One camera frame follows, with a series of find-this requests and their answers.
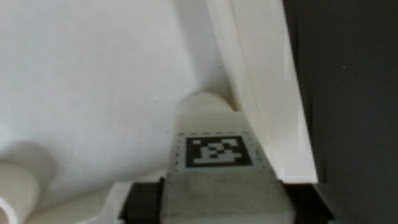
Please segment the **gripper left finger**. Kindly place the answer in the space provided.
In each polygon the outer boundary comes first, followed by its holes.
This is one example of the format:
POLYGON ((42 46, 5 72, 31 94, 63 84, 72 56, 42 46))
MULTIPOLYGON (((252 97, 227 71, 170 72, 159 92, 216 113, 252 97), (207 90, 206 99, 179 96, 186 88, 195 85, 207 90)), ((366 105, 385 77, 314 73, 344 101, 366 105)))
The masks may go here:
POLYGON ((133 182, 106 199, 101 224, 161 224, 165 178, 133 182))

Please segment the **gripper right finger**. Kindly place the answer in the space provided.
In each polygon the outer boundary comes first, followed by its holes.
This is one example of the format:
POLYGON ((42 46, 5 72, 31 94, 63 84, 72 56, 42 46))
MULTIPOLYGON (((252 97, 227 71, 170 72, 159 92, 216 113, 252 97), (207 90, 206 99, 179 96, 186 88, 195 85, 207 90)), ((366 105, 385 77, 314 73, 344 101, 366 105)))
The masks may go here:
POLYGON ((294 209, 293 224, 330 224, 334 214, 330 212, 321 195, 312 184, 282 184, 294 209))

